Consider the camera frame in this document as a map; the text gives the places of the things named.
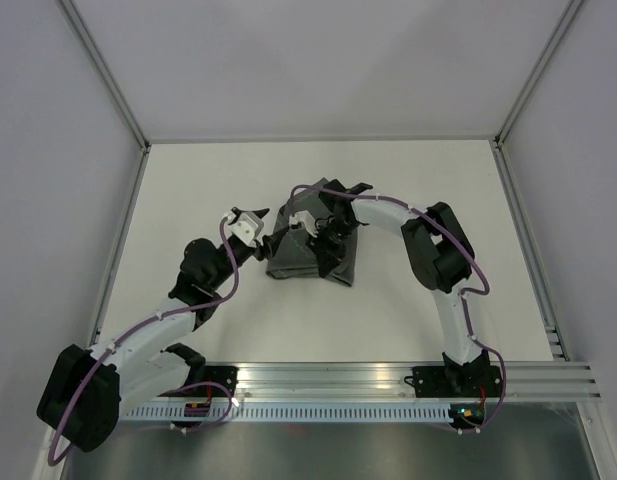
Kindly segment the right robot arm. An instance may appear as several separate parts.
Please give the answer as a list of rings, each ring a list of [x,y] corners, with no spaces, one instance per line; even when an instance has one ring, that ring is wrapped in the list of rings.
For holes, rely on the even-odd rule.
[[[415,279],[433,295],[444,337],[443,365],[415,367],[406,382],[420,398],[500,394],[500,369],[478,340],[467,303],[468,295],[485,296],[490,286],[452,208],[438,202],[421,210],[370,189],[365,183],[347,189],[337,180],[313,188],[330,212],[307,241],[318,275],[325,278],[343,263],[346,241],[361,226],[401,237]]]

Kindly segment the grey cloth napkin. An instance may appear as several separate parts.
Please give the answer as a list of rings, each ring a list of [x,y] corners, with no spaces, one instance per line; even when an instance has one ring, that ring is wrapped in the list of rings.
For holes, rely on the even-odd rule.
[[[309,211],[315,220],[326,219],[330,214],[319,199],[319,191],[328,180],[321,179],[310,188],[297,193],[282,205],[277,215],[274,231],[288,225],[289,216],[298,211]],[[312,237],[303,229],[294,230],[283,239],[277,254],[268,262],[266,273],[273,279],[319,277],[317,259],[308,246]],[[354,283],[358,234],[356,231],[346,242],[346,253],[342,264],[325,279],[351,287]]]

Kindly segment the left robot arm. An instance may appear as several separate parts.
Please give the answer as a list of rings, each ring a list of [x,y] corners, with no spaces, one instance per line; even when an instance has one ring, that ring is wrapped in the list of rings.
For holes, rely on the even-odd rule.
[[[235,295],[240,267],[250,259],[272,259],[287,233],[281,229],[258,239],[258,231],[242,220],[223,219],[220,245],[199,238],[185,247],[175,285],[151,316],[113,338],[87,348],[72,344],[58,355],[36,410],[55,431],[50,465],[64,457],[57,450],[61,439],[91,452],[124,415],[161,395],[231,398],[233,388],[209,375],[206,358],[181,340]],[[234,289],[220,295],[227,280]]]

